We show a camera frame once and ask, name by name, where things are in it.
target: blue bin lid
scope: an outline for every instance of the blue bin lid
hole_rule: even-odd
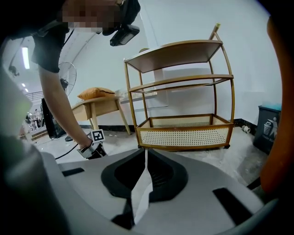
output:
[[[258,108],[259,109],[273,111],[273,112],[281,112],[281,107],[280,106],[277,106],[277,105],[271,106],[271,107],[265,106],[265,105],[259,105]]]

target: person's arm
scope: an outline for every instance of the person's arm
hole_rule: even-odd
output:
[[[66,133],[83,148],[90,146],[92,140],[76,121],[58,74],[58,61],[67,31],[67,28],[60,26],[50,30],[45,37],[34,36],[33,61],[39,65],[42,90],[49,110]]]

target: orange object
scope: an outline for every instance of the orange object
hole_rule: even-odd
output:
[[[103,87],[92,87],[87,90],[84,90],[81,94],[78,95],[79,98],[85,101],[89,99],[99,98],[99,97],[111,97],[111,96],[115,96],[115,92]]]

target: wooden table leg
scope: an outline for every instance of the wooden table leg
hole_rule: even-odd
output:
[[[94,126],[93,126],[93,123],[92,123],[91,118],[89,119],[89,121],[90,121],[90,124],[91,124],[92,129],[94,130]]]
[[[98,124],[97,124],[97,117],[96,117],[96,109],[95,109],[95,103],[92,102],[90,104],[91,106],[91,115],[92,115],[92,121],[93,121],[93,126],[94,126],[94,130],[98,130]]]
[[[122,120],[123,120],[123,122],[124,122],[125,128],[127,129],[128,134],[131,134],[131,132],[130,132],[130,128],[129,128],[129,125],[128,125],[128,123],[127,123],[125,117],[124,117],[124,112],[123,112],[123,110],[121,109],[121,106],[120,106],[119,100],[116,100],[115,102],[116,102],[116,105],[117,105],[117,107],[118,107],[118,109],[119,109],[119,113],[120,113],[120,115],[121,115],[121,118],[122,118]]]

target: wooden shelf board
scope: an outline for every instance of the wooden shelf board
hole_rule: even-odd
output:
[[[155,89],[155,90],[136,90],[133,91],[135,93],[142,93],[142,94],[147,94],[151,92],[157,92],[157,91],[162,91],[162,90],[182,90],[182,89],[187,89],[187,88],[192,88],[192,87],[199,87],[199,86],[212,86],[214,84],[222,83],[225,81],[230,80],[229,78],[222,78],[220,80],[217,80],[213,83],[201,83],[201,84],[190,84],[190,85],[182,85],[182,86],[173,86],[173,87],[165,87],[165,88],[160,88],[160,89]]]
[[[143,51],[124,61],[142,73],[176,65],[204,63],[208,62],[222,44],[222,41],[217,40],[170,43]]]
[[[178,83],[178,82],[186,82],[186,81],[193,81],[193,80],[200,80],[200,79],[218,79],[218,78],[226,78],[226,79],[233,79],[232,75],[229,74],[207,74],[207,75],[195,75],[195,76],[187,76],[187,77],[180,77],[180,78],[170,78],[165,79],[158,82],[147,83],[145,85],[136,86],[131,88],[130,92],[137,92],[138,90],[142,90],[145,88],[153,87],[153,86],[160,86],[170,83]]]

